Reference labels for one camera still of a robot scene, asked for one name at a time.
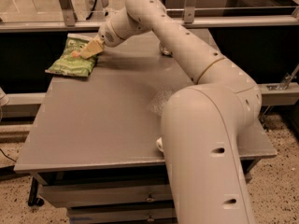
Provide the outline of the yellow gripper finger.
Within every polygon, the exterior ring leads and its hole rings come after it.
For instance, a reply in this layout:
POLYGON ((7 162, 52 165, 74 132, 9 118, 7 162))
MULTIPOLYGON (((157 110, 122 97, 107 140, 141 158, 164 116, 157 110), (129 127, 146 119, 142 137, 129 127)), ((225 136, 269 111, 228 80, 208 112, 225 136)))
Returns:
POLYGON ((93 38, 80 52, 80 56, 89 59, 104 50, 104 41, 101 38, 93 38))

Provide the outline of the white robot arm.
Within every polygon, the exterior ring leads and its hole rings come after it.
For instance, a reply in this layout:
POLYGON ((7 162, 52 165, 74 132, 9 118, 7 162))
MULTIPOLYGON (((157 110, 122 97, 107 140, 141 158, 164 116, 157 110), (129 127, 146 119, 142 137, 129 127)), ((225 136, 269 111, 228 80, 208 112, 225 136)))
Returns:
POLYGON ((147 31, 192 81, 166 102, 161 124, 178 224, 255 224, 237 148, 262 105, 247 73, 172 20, 159 0, 125 0, 80 54, 92 57, 147 31))

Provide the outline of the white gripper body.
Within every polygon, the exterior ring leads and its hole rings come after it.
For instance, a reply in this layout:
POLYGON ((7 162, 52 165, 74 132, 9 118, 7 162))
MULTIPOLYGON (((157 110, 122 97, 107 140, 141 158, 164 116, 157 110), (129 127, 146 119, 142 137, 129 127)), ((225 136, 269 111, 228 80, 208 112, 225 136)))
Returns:
POLYGON ((114 31, 111 20, 107 20, 100 25, 98 34, 108 47, 117 47, 123 42, 123 39, 114 31))

